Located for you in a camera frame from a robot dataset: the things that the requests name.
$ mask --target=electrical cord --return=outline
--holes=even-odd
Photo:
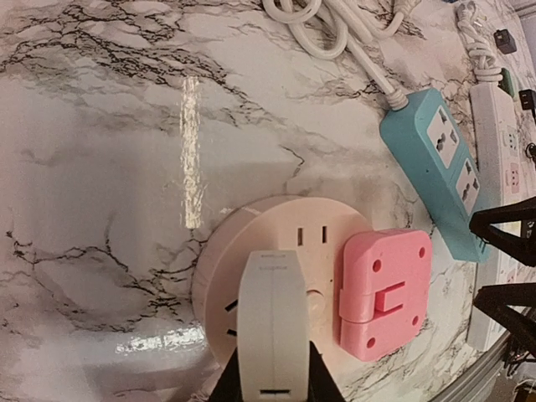
[[[476,24],[477,5],[474,1],[462,3],[456,9],[458,17],[458,29],[460,29],[471,41],[466,41],[465,46],[475,68],[478,82],[499,82],[503,79],[501,67],[496,66],[497,57],[486,38],[477,32]]]
[[[520,383],[516,385],[514,392],[519,391],[520,389],[523,389],[523,388],[527,388],[528,384],[530,384],[530,387],[528,387],[528,389],[530,389],[530,392],[533,393],[535,391],[534,385],[536,385],[536,379],[525,379],[521,381]]]
[[[395,89],[381,69],[365,53],[354,34],[364,44],[374,38],[383,39],[392,36],[420,0],[397,0],[394,5],[394,18],[385,29],[374,26],[351,0],[310,0],[300,11],[294,11],[292,0],[281,0],[280,10],[275,0],[263,0],[265,10],[273,19],[288,25],[296,41],[311,55],[319,59],[335,59],[346,48],[372,77],[378,87],[385,93],[389,105],[397,111],[407,106],[408,98],[400,89]],[[323,49],[313,43],[308,36],[305,22],[318,16],[335,34],[335,43],[330,49]]]
[[[531,321],[534,320],[534,312],[535,310],[532,308],[526,314],[526,317]],[[536,359],[515,337],[510,336],[508,339],[507,352],[504,356],[503,366],[505,369],[506,378],[512,378],[524,363],[536,363]],[[524,384],[526,384],[525,381],[519,383],[516,387],[516,390]]]

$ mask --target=white power cord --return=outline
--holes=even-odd
[[[516,385],[516,388],[515,390],[519,390],[521,387],[523,387],[524,385],[526,385],[527,383],[531,383],[530,384],[530,391],[531,393],[534,391],[534,385],[536,385],[536,379],[524,379],[523,381],[521,381],[520,383],[518,383]]]
[[[395,89],[381,69],[369,58],[354,36],[348,34],[348,27],[362,43],[370,43],[374,38],[392,36],[420,0],[399,0],[394,5],[394,18],[386,29],[374,26],[352,0],[310,0],[300,11],[294,12],[292,0],[281,0],[280,10],[274,0],[263,0],[265,10],[273,19],[289,26],[296,41],[312,56],[319,59],[335,59],[345,48],[363,66],[379,88],[385,93],[389,105],[397,111],[408,104],[408,98],[400,89]],[[335,34],[335,43],[330,49],[322,49],[307,35],[304,23],[318,16]]]
[[[498,82],[503,79],[501,67],[496,66],[495,52],[486,38],[477,32],[474,25],[477,21],[477,5],[474,1],[462,3],[456,9],[458,28],[472,42],[466,41],[466,49],[469,57],[475,64],[475,75],[478,82]]]

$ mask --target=pink square adapter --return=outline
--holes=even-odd
[[[354,235],[344,246],[341,347],[370,362],[411,341],[425,319],[432,245],[421,230]]]

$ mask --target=marble surface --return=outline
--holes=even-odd
[[[501,63],[536,87],[512,7],[479,3],[518,43]],[[387,1],[360,5],[391,18]],[[441,90],[475,151],[454,6],[423,2],[367,51],[406,91]],[[420,335],[346,367],[348,400],[426,401],[477,358],[475,266],[451,259],[379,138],[383,96],[349,54],[305,54],[259,1],[3,0],[0,86],[0,401],[204,400],[217,371],[192,313],[196,261],[229,213],[278,194],[434,240]],[[518,119],[526,144],[532,117]]]

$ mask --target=black power adapter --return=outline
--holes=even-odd
[[[507,29],[498,30],[493,34],[493,37],[495,38],[495,45],[503,54],[511,54],[518,50],[515,39]]]
[[[536,92],[533,90],[520,90],[519,100],[524,111],[533,111],[536,109]]]

